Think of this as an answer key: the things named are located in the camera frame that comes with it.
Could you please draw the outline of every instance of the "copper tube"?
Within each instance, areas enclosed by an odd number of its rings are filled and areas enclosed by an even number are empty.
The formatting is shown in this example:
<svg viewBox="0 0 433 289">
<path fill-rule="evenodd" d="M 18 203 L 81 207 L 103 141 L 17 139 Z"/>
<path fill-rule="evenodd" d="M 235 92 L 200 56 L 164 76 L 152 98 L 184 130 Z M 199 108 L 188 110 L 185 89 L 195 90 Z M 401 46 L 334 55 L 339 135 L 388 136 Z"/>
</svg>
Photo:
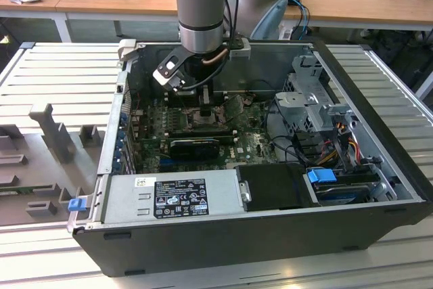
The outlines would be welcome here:
<svg viewBox="0 0 433 289">
<path fill-rule="evenodd" d="M 228 49 L 222 50 L 220 53 L 218 53 L 216 56 L 214 56 L 212 59 L 209 60 L 202 60 L 203 65 L 209 66 L 211 64 L 214 64 L 215 62 L 218 62 L 220 59 L 222 59 L 225 55 L 229 53 Z"/>
</svg>

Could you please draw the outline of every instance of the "blue clip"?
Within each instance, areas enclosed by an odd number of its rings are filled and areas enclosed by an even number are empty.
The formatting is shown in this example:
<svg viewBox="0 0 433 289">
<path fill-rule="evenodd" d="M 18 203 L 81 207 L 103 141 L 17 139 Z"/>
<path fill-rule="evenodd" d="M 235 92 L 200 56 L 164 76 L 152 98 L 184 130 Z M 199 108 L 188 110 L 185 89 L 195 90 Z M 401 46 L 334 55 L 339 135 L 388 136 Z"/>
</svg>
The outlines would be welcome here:
<svg viewBox="0 0 433 289">
<path fill-rule="evenodd" d="M 86 199 L 78 198 L 69 200 L 68 210 L 72 211 L 86 211 Z"/>
<path fill-rule="evenodd" d="M 313 169 L 307 173 L 311 183 L 337 182 L 337 178 L 331 169 Z"/>
</svg>

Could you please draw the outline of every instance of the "blue cable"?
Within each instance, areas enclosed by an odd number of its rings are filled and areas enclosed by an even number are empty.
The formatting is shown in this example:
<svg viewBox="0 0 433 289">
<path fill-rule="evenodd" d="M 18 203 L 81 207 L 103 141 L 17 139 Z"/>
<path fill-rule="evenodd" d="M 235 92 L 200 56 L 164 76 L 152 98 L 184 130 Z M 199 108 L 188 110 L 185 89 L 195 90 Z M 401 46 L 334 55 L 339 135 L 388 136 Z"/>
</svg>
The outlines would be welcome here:
<svg viewBox="0 0 433 289">
<path fill-rule="evenodd" d="M 299 40 L 302 40 L 302 37 L 304 36 L 305 30 L 306 30 L 306 24 L 307 24 L 307 16 L 306 16 L 306 10 L 305 7 L 297 0 L 290 0 L 293 1 L 296 5 L 299 6 L 299 8 L 302 10 L 302 15 L 304 16 L 304 28 L 302 29 L 302 32 L 300 33 Z"/>
</svg>

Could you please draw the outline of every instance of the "red wire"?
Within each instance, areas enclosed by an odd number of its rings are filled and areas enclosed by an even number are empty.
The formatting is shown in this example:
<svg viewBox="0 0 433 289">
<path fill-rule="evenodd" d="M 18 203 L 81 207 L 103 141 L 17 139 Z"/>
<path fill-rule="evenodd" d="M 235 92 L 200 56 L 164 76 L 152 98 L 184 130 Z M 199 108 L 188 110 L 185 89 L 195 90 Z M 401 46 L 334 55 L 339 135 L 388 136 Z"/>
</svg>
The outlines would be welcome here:
<svg viewBox="0 0 433 289">
<path fill-rule="evenodd" d="M 325 146 L 326 146 L 327 144 L 329 144 L 329 143 L 331 143 L 330 140 L 328 140 L 327 142 L 325 142 L 325 143 L 323 144 L 323 146 L 322 146 L 322 155 L 320 155 L 320 158 L 322 158 L 323 155 L 325 155 Z"/>
</svg>

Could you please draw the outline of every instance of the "white label sticker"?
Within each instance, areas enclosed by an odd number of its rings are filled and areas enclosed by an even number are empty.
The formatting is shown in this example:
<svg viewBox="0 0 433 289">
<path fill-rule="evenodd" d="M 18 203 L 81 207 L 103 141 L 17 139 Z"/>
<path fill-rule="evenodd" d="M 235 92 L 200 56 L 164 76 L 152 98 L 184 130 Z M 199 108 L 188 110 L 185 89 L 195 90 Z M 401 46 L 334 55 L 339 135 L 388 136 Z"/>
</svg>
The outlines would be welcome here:
<svg viewBox="0 0 433 289">
<path fill-rule="evenodd" d="M 154 186 L 156 177 L 136 177 L 135 187 Z"/>
</svg>

